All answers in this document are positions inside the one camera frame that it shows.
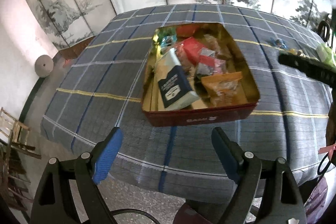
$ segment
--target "screw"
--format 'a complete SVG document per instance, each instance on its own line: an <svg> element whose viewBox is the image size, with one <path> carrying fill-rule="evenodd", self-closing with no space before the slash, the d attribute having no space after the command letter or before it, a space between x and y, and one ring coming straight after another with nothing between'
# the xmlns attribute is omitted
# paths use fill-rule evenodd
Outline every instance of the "screw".
<svg viewBox="0 0 336 224"><path fill-rule="evenodd" d="M49 160L49 163L50 163L50 164L54 164L54 163L56 163L56 161L57 161L56 158L51 158L51 159Z"/></svg>
<svg viewBox="0 0 336 224"><path fill-rule="evenodd" d="M81 158L82 159L88 159L90 157L90 153L89 152L84 152L82 155L81 155Z"/></svg>
<svg viewBox="0 0 336 224"><path fill-rule="evenodd" d="M252 159L254 157L253 153L250 152L250 151L245 152L244 155L245 155L246 158L249 158L249 159Z"/></svg>
<svg viewBox="0 0 336 224"><path fill-rule="evenodd" d="M280 164L285 164L285 163L286 163L286 160L285 160L283 157L279 157L279 158L278 158L278 163L280 163Z"/></svg>

